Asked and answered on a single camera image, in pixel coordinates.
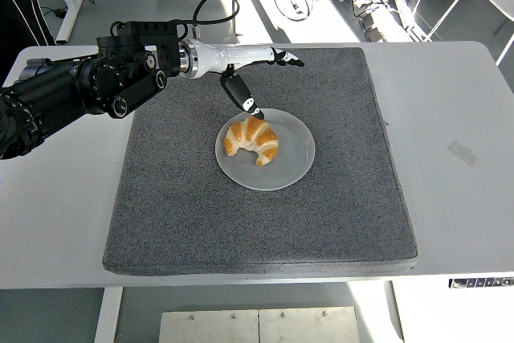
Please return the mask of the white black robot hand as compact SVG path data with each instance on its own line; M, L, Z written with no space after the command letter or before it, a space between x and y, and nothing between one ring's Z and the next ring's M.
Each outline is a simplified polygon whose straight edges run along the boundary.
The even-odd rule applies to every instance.
M207 72L218 73L220 84L232 102L242 111L264 120L255 98L241 76L236 72L241 67L257 63L293 65L303 67L304 63L291 52L259 45L207 45L198 40L191 41L190 67L184 77L196 79Z

